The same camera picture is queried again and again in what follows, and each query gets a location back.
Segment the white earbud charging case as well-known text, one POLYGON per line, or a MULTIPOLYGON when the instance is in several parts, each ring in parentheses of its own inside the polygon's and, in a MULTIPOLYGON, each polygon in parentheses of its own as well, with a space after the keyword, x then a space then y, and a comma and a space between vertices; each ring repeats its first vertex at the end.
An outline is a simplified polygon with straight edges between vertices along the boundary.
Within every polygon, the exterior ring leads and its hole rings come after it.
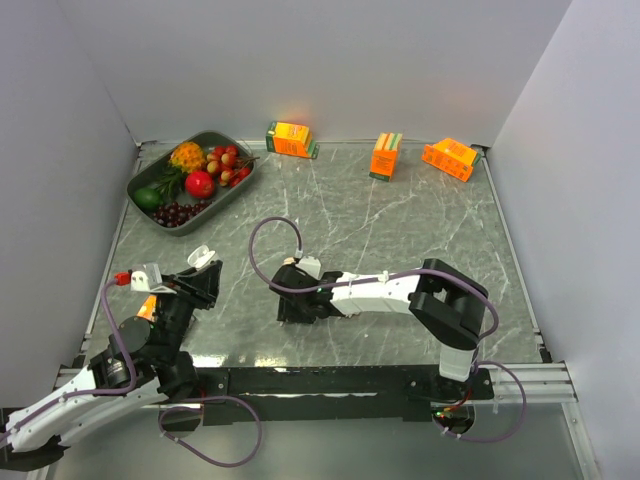
POLYGON ((200 270, 219 261, 220 257, 215 250, 211 250, 207 245, 201 245, 193 250, 187 257, 187 263, 190 267, 200 270))

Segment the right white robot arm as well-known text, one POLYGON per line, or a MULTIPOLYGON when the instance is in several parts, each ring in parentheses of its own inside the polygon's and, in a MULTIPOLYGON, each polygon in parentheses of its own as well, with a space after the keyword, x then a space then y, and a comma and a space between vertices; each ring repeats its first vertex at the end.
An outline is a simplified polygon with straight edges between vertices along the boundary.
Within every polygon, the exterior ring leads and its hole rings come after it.
POLYGON ((360 275, 320 273, 317 262, 305 257, 281 266, 269 288, 280 296, 280 322, 312 324, 361 313, 411 315, 441 344, 438 390, 454 399, 471 387, 489 295, 441 260, 427 259, 406 272, 360 275))

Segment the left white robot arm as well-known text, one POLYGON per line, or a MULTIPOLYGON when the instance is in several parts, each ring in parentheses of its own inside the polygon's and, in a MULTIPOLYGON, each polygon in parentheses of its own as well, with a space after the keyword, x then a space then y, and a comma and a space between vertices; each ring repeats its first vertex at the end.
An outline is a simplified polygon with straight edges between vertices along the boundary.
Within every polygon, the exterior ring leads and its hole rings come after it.
POLYGON ((182 343, 197 310, 209 310, 219 295, 223 263, 162 274, 148 270, 116 274, 101 290, 129 286, 156 300, 152 319, 133 316, 116 323, 107 347, 75 377, 35 404, 1 412, 1 466, 28 471, 59 460, 73 443, 100 426, 154 403, 184 402, 198 387, 198 373, 182 343))

